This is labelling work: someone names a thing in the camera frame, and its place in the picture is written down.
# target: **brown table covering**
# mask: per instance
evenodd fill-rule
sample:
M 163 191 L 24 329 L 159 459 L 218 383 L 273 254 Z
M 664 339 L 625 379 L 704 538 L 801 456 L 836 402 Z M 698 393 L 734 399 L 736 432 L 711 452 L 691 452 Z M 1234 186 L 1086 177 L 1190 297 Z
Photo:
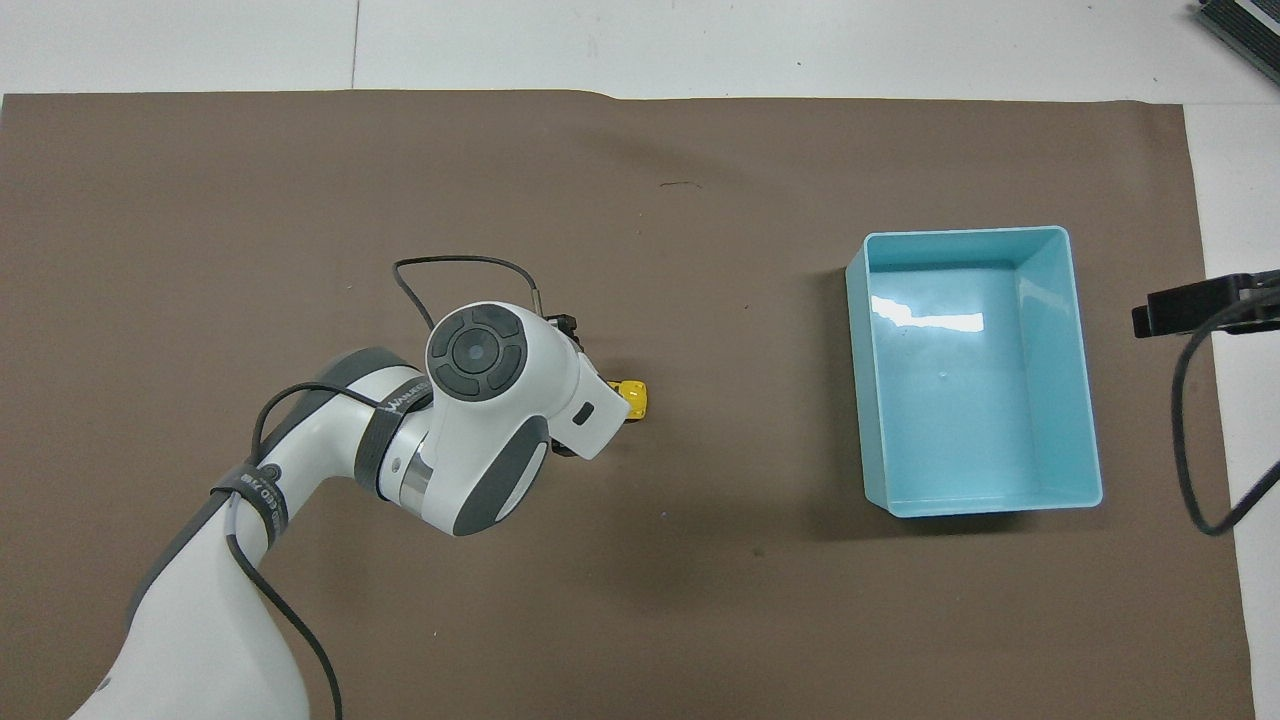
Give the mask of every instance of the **brown table covering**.
M 869 232 L 1033 224 L 1071 233 L 1106 497 L 893 519 L 861 492 L 842 269 Z M 421 361 L 389 264 L 434 252 L 524 264 L 652 411 L 471 538 L 321 487 L 264 571 L 349 717 L 1252 715 L 1231 539 L 1174 484 L 1181 342 L 1129 325 L 1203 277 L 1178 106 L 9 96 L 0 238 L 5 719 L 87 697 L 274 391 L 355 347 Z M 436 316 L 526 301 L 497 268 L 410 274 Z

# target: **black velcro strap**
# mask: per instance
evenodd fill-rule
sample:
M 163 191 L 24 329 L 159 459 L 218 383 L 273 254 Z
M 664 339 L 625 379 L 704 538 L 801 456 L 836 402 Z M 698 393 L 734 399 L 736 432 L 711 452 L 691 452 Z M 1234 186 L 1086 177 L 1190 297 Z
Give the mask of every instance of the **black velcro strap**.
M 284 502 L 284 493 L 275 484 L 280 477 L 280 469 L 275 465 L 256 468 L 250 464 L 237 465 L 228 470 L 218 484 L 209 489 L 210 493 L 229 491 L 239 495 L 257 514 L 262 516 L 262 527 L 266 528 L 266 546 L 271 547 L 275 538 L 284 533 L 289 525 L 289 507 Z
M 355 473 L 360 487 L 387 500 L 378 488 L 378 474 L 383 459 L 387 457 L 387 448 L 392 446 L 392 438 L 404 421 L 404 415 L 426 407 L 433 397 L 431 380 L 426 375 L 419 375 L 393 389 L 387 400 L 378 405 L 356 448 Z

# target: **white table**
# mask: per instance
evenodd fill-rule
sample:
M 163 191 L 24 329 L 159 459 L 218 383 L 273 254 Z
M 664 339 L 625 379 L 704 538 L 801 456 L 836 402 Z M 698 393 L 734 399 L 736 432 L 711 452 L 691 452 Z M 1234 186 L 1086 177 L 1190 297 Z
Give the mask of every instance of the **white table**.
M 0 0 L 0 92 L 518 87 L 616 97 L 1180 102 L 1208 275 L 1280 268 L 1280 87 L 1197 27 L 1190 8 Z M 1213 355 L 1239 497 L 1280 457 L 1280 333 L 1216 337 Z M 1265 500 L 1235 542 L 1257 714 L 1280 719 L 1280 497 Z

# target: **thick black cable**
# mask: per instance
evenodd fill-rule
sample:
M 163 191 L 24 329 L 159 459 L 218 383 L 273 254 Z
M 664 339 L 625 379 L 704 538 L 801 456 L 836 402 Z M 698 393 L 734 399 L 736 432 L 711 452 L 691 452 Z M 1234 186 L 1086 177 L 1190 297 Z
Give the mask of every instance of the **thick black cable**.
M 534 282 L 534 277 L 530 275 L 529 272 L 526 272 L 524 268 L 509 260 L 503 260 L 502 258 L 490 258 L 488 255 L 428 255 L 424 258 L 404 258 L 403 260 L 397 260 L 396 263 L 392 264 L 392 275 L 396 278 L 396 284 L 404 291 L 404 295 L 408 296 L 410 301 L 413 304 L 413 307 L 417 307 L 419 314 L 422 315 L 424 320 L 426 320 L 428 328 L 435 329 L 435 320 L 431 318 L 431 313 L 428 311 L 426 305 L 422 305 L 422 301 L 419 300 L 417 293 L 413 292 L 413 288 L 411 288 L 408 283 L 404 282 L 404 278 L 403 275 L 401 275 L 399 272 L 401 268 L 406 265 L 421 265 L 424 263 L 489 263 L 492 265 L 502 265 L 503 268 L 513 270 L 518 273 L 520 277 L 525 278 L 525 282 L 529 283 L 529 290 L 530 292 L 532 292 L 534 296 L 534 311 L 538 313 L 539 315 L 543 314 L 543 307 L 541 307 L 543 301 L 538 291 L 538 283 Z
M 364 395 L 360 395 L 358 392 L 346 387 L 339 387 L 329 383 L 316 383 L 316 382 L 307 382 L 307 383 L 298 383 L 296 386 L 289 386 L 282 389 L 280 392 L 275 393 L 275 396 L 271 397 L 271 400 L 268 400 L 266 405 L 262 406 L 262 411 L 257 414 L 257 421 L 253 423 L 253 442 L 250 446 L 250 454 L 248 454 L 250 465 L 257 465 L 259 462 L 262 461 L 262 428 L 266 425 L 266 418 L 271 414 L 271 410 L 274 410 L 275 406 L 279 405 L 282 400 L 289 397 L 296 392 L 302 392 L 306 389 L 333 392 L 343 397 L 349 397 L 356 402 L 361 402 L 370 407 L 374 409 L 378 407 L 378 402 L 375 402 L 372 398 L 365 397 Z
M 298 618 L 298 614 L 289 607 L 289 603 L 284 602 L 280 593 L 275 592 L 275 588 L 266 582 L 266 578 L 257 571 L 257 568 L 248 561 L 248 557 L 244 556 L 244 551 L 239 546 L 239 541 L 236 539 L 236 533 L 227 536 L 227 548 L 230 550 L 236 564 L 239 565 L 244 575 L 257 587 L 259 592 L 266 596 L 266 600 L 271 601 L 271 605 L 280 611 L 280 615 L 284 615 L 289 624 L 302 635 L 302 639 L 307 641 L 307 644 L 311 646 L 311 652 L 320 660 L 320 666 L 324 667 L 324 676 L 329 680 L 329 696 L 333 698 L 333 716 L 335 720 L 342 720 L 342 691 L 338 689 L 338 674 L 334 673 L 333 664 L 329 662 L 329 655 L 324 651 L 324 646 L 320 644 L 320 639 L 311 632 L 311 628 L 307 628 L 302 618 Z
M 1235 527 L 1254 505 L 1262 500 L 1262 496 L 1267 493 L 1277 482 L 1280 482 L 1280 461 L 1276 461 L 1270 470 L 1262 474 L 1262 478 L 1249 492 L 1244 493 L 1244 497 L 1236 503 L 1231 510 L 1222 518 L 1217 524 L 1210 524 L 1204 519 L 1204 514 L 1201 512 L 1199 502 L 1196 500 L 1196 489 L 1192 487 L 1190 470 L 1187 466 L 1187 432 L 1183 427 L 1183 386 L 1187 384 L 1187 368 L 1190 365 L 1192 356 L 1196 355 L 1196 350 L 1208 338 L 1210 334 L 1217 329 L 1219 325 L 1228 322 L 1234 322 L 1240 319 L 1245 313 L 1261 307 L 1263 305 L 1275 305 L 1280 302 L 1280 290 L 1267 290 L 1265 292 L 1257 292 L 1252 297 L 1233 302 L 1222 310 L 1219 310 L 1204 320 L 1201 327 L 1196 328 L 1192 333 L 1190 340 L 1187 341 L 1187 347 L 1183 348 L 1181 355 L 1178 356 L 1178 364 L 1174 365 L 1174 388 L 1172 388 L 1172 402 L 1170 405 L 1170 416 L 1174 425 L 1174 465 L 1178 469 L 1178 487 L 1183 493 L 1183 503 L 1187 505 L 1187 512 L 1192 516 L 1192 523 L 1199 529 L 1199 532 L 1206 536 L 1220 536 L 1226 530 Z

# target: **black ribbed object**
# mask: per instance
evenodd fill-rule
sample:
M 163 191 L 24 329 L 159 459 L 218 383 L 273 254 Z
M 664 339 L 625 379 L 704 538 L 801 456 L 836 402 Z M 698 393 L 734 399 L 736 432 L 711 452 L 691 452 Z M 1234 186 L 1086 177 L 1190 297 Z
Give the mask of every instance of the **black ribbed object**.
M 1280 22 L 1280 0 L 1242 0 Z M 1202 0 L 1196 18 L 1280 85 L 1280 36 L 1235 0 Z

